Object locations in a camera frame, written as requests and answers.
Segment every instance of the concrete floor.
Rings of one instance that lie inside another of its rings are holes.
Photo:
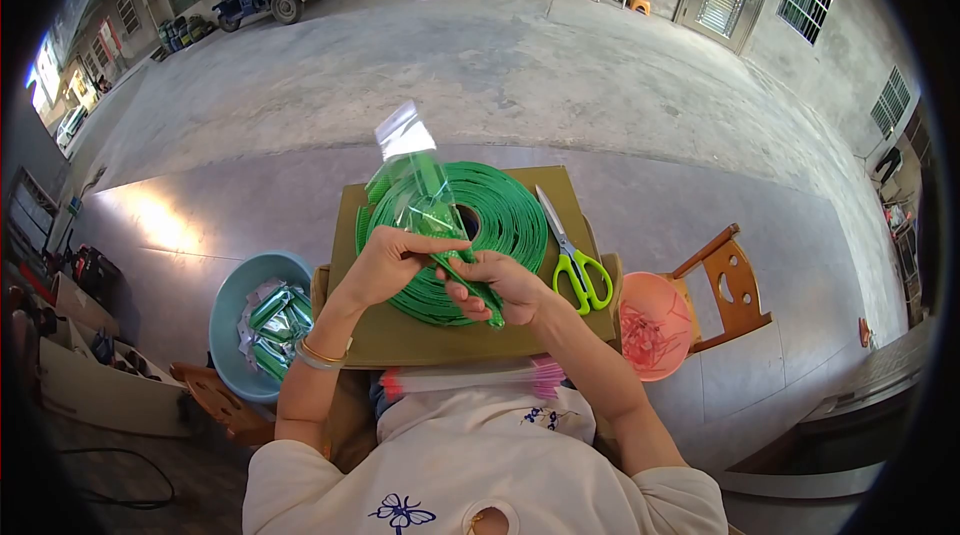
[[[368,144],[407,99],[441,143],[651,157],[826,198],[870,326],[882,343],[906,332],[880,206],[841,134],[726,49],[607,0],[330,0],[294,26],[267,17],[218,32],[103,100],[76,144],[75,181],[101,165],[99,189]]]
[[[78,135],[75,191],[107,167],[78,225],[126,274],[126,335],[160,363],[202,363],[238,260],[328,261],[340,187],[377,167],[373,130],[407,99],[448,158],[566,164],[627,270],[672,269],[740,224],[776,322],[648,388],[693,464],[725,468],[812,409],[862,359],[859,316],[882,343],[906,331],[862,165],[715,43],[592,0],[332,0],[148,64]],[[295,193],[270,201],[277,220],[252,223],[245,204],[281,183]],[[719,326],[708,290],[704,331]]]

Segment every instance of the hand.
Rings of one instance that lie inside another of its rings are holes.
[[[465,280],[489,283],[503,298],[503,320],[511,325],[526,325],[533,320],[541,305],[556,294],[546,284],[509,255],[497,252],[476,252],[476,263],[467,264],[457,258],[450,260],[450,268]],[[437,278],[446,279],[442,268]],[[470,296],[467,288],[455,280],[446,282],[446,294],[460,307],[463,315],[475,321],[485,321],[490,309],[480,298]]]
[[[471,246],[461,239],[437,239],[390,227],[373,229],[333,294],[347,311],[363,311],[387,301],[406,287],[425,266],[433,263],[429,253],[462,251]]]

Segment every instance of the woman's right hand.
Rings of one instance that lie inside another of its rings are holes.
[[[503,298],[503,320],[511,325],[526,325],[546,301],[556,296],[537,275],[509,255],[489,251],[474,255],[477,260],[474,264],[451,258],[450,268],[465,280],[488,283],[489,288]],[[446,294],[460,307],[464,316],[477,322],[491,316],[483,300],[469,295],[467,288],[459,282],[446,278],[444,269],[437,268],[437,277],[446,280]]]

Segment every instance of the blue flower embroidery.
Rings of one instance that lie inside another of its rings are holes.
[[[530,412],[523,415],[523,421],[537,423],[538,419],[541,419],[541,422],[546,422],[546,427],[548,430],[557,430],[557,425],[560,423],[560,419],[566,416],[567,414],[577,414],[576,412],[567,411],[562,414],[557,414],[556,410],[551,410],[550,408],[530,408]]]
[[[540,415],[539,413],[542,412],[543,410],[544,410],[543,408],[530,408],[530,413],[524,416],[523,420],[528,422],[534,422],[535,418],[539,416]]]
[[[402,535],[402,530],[411,524],[423,524],[430,520],[436,520],[437,515],[426,510],[415,510],[414,508],[422,502],[414,505],[408,505],[410,495],[405,495],[401,502],[400,496],[396,493],[390,493],[380,502],[380,507],[376,512],[371,512],[367,516],[376,516],[378,518],[390,518],[390,526],[396,529],[395,535]]]

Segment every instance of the pink plastic bowl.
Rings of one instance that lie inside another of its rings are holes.
[[[684,362],[692,337],[690,312],[670,281],[651,273],[623,277],[623,357],[640,380],[660,380]]]

